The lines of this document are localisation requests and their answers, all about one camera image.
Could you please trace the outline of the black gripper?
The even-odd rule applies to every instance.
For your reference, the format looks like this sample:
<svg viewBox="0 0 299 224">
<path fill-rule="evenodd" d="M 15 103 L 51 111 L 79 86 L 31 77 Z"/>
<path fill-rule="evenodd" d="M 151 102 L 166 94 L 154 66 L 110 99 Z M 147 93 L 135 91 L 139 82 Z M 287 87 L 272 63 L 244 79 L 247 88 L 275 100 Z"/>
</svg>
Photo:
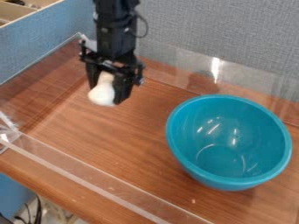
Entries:
<svg viewBox="0 0 299 224">
<path fill-rule="evenodd" d="M 146 63 L 136 58 L 134 51 L 116 59 L 107 59 L 95 52 L 98 46 L 96 40 L 83 38 L 79 41 L 79 45 L 79 58 L 86 63 L 88 86 L 94 88 L 98 85 L 99 75 L 103 71 L 114 74 L 114 103 L 119 105 L 130 97 L 134 85 L 140 86 L 144 83 L 143 71 Z"/>
</svg>

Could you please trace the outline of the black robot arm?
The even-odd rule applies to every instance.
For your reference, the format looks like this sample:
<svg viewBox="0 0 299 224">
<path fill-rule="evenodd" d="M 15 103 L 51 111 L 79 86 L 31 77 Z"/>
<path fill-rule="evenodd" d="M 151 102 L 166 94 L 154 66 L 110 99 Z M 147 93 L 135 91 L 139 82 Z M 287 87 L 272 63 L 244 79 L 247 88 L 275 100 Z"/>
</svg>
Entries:
<svg viewBox="0 0 299 224">
<path fill-rule="evenodd" d="M 86 63 L 88 99 L 99 106 L 114 107 L 131 95 L 134 85 L 144 83 L 146 64 L 136 58 L 138 20 L 148 23 L 136 11 L 140 0 L 94 0 L 96 39 L 80 35 L 80 60 Z"/>
</svg>

